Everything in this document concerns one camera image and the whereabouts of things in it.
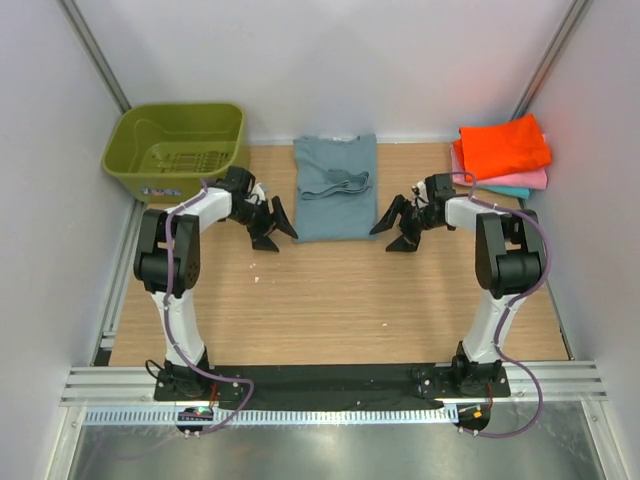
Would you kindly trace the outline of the grey-blue t shirt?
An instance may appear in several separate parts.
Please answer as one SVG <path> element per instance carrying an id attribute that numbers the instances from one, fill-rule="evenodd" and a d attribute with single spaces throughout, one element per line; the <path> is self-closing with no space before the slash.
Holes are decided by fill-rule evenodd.
<path id="1" fill-rule="evenodd" d="M 297 241 L 370 240 L 378 220 L 376 136 L 299 137 L 294 160 Z"/>

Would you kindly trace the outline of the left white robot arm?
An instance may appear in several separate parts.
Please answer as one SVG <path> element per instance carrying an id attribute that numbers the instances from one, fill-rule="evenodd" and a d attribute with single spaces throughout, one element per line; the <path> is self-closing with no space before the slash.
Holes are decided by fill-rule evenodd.
<path id="1" fill-rule="evenodd" d="M 255 176 L 241 167 L 229 168 L 221 179 L 204 180 L 201 190 L 183 203 L 147 210 L 140 224 L 134 276 L 159 311 L 166 341 L 157 385 L 192 400 L 204 398 L 218 381 L 209 369 L 195 312 L 200 236 L 226 220 L 244 226 L 251 247 L 258 251 L 279 251 L 270 238 L 275 230 L 298 237 L 281 199 L 267 198 Z"/>

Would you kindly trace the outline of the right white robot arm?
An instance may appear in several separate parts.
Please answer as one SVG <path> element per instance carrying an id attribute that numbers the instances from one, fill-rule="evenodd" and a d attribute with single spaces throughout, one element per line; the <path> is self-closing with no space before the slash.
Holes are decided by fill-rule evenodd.
<path id="1" fill-rule="evenodd" d="M 475 236 L 474 271 L 482 296 L 472 325 L 459 342 L 450 365 L 422 374 L 422 393 L 437 396 L 506 394 L 503 344 L 525 299 L 549 273 L 549 253 L 537 215 L 489 204 L 473 194 L 459 194 L 448 173 L 434 174 L 394 197 L 371 231 L 398 227 L 389 252 L 415 252 L 423 232 L 445 227 Z"/>

